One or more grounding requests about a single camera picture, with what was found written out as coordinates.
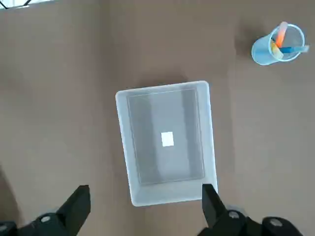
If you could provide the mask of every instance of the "white plastic tub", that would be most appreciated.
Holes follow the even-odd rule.
[[[206,81],[123,90],[116,103],[133,205],[198,200],[203,183],[218,189]]]

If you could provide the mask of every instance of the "plastic cup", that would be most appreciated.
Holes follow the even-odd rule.
[[[279,26],[269,35],[258,39],[252,46],[252,59],[260,65],[270,65],[279,61],[291,61],[301,53],[284,53],[282,59],[276,58],[271,51],[271,40],[277,38]],[[288,24],[282,47],[304,46],[305,37],[302,30],[293,24]]]

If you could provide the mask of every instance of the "yellow marker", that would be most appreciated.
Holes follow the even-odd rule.
[[[275,56],[276,59],[282,59],[284,57],[284,54],[280,51],[280,49],[277,47],[277,45],[271,41],[271,52]]]

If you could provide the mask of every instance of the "brown surface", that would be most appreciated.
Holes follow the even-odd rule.
[[[282,20],[312,44],[311,1],[72,2],[0,12],[1,185],[15,196],[4,208],[12,217],[30,221],[89,184],[80,235],[195,235],[200,202],[131,205],[114,96],[207,80],[223,200],[313,234],[313,50],[268,67],[249,54]]]

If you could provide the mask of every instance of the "white square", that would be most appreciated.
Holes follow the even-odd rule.
[[[174,146],[173,132],[163,132],[161,136],[163,147]]]

